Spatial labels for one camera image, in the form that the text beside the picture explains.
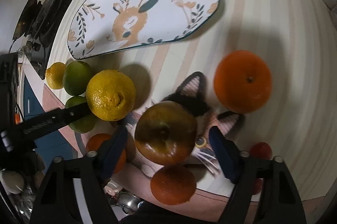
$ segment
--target tangerine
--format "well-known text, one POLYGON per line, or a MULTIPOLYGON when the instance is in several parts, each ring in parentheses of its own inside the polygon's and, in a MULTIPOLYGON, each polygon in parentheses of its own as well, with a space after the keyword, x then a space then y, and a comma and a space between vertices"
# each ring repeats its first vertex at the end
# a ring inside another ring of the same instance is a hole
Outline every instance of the tangerine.
POLYGON ((197 183, 190 170, 175 165, 156 172, 151 179, 150 188, 160 203, 177 205, 190 200, 197 183))
POLYGON ((250 113, 269 99, 272 77, 267 64, 249 51, 235 51, 219 63, 213 81, 222 105, 235 113, 250 113))
MULTIPOLYGON (((109 134, 96 134, 93 137, 91 137, 86 145, 86 151, 97 151, 98 148, 101 146, 101 144, 110 139, 111 135, 109 134)), ((121 169, 123 169, 124 165, 126 163, 126 151, 125 149, 122 151, 121 156, 119 157, 119 160, 117 161, 117 164, 114 169, 114 174, 118 173, 121 169)))

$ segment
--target red cherry tomato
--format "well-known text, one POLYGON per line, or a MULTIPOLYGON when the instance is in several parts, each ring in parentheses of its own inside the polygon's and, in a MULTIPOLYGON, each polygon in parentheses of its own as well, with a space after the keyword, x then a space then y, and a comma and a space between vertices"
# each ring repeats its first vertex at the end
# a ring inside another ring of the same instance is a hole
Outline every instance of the red cherry tomato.
POLYGON ((255 180, 254 188, 253 188, 253 195, 258 194, 262 190, 263 181, 261 178, 257 178, 255 180))
POLYGON ((270 160, 272 158, 272 149, 268 143, 259 142, 250 149, 250 155, 255 158, 270 160))

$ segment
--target striped tablecloth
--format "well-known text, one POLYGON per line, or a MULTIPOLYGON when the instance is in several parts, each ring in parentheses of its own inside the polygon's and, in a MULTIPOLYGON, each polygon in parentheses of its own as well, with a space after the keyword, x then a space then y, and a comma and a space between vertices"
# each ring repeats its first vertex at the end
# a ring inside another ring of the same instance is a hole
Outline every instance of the striped tablecloth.
MULTIPOLYGON (((85 0, 73 0, 57 32, 48 66, 71 59, 69 27, 85 0)), ((184 41, 88 59, 95 71, 121 69, 140 90, 139 99, 160 101, 186 76, 208 77, 207 101, 224 110, 212 89, 215 68, 234 50, 262 57, 273 76, 268 103, 247 115, 236 143, 248 149, 268 142, 292 173, 302 200, 324 196, 337 177, 336 30, 322 0, 222 0, 218 12, 184 41), (150 78, 151 85, 146 86, 150 78)), ((53 90, 65 104, 64 89, 53 90)))

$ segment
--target stainless steel bowl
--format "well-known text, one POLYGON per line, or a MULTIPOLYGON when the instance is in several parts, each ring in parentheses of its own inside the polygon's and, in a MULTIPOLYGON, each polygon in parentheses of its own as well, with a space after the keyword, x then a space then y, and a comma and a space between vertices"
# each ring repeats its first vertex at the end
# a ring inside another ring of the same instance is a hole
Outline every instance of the stainless steel bowl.
POLYGON ((117 203, 126 214, 134 213, 138 209, 138 204, 143 200, 133 193, 122 190, 118 193, 117 203))

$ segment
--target table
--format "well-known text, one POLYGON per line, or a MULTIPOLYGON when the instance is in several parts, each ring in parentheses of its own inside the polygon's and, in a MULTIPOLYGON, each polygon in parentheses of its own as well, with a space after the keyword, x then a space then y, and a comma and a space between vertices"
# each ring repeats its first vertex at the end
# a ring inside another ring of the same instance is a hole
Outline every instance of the table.
MULTIPOLYGON (((67 10, 48 66, 71 59, 67 48, 68 31, 84 1, 73 0, 67 10)), ((257 141, 266 141, 274 155, 284 157, 302 200, 307 200, 304 204, 308 214, 337 177, 334 166, 337 79, 331 76, 337 59, 336 30, 329 10, 322 0, 221 1, 220 9, 208 23, 184 41, 94 57, 87 62, 96 72, 120 69, 130 76, 138 90, 139 103, 150 99, 160 101, 186 76, 202 71, 208 77, 206 100, 221 112, 224 109, 212 89, 218 62, 237 49, 258 54, 272 71, 272 97, 262 109, 247 115, 247 122, 235 142, 240 149, 249 149, 257 141), (139 92, 146 89, 144 78, 151 81, 148 93, 139 92)), ((53 100, 62 107, 68 98, 64 90, 44 87, 44 107, 50 107, 53 100)), ((92 133, 107 128, 107 124, 101 123, 92 133)), ((63 135, 78 149, 69 128, 64 128, 63 135)), ((127 184, 126 188, 140 197, 158 204, 151 197, 149 181, 137 170, 128 165, 114 179, 127 184)), ((209 193, 211 183, 204 177, 189 203, 170 207, 170 210, 215 221, 230 194, 229 186, 223 182, 209 193)))

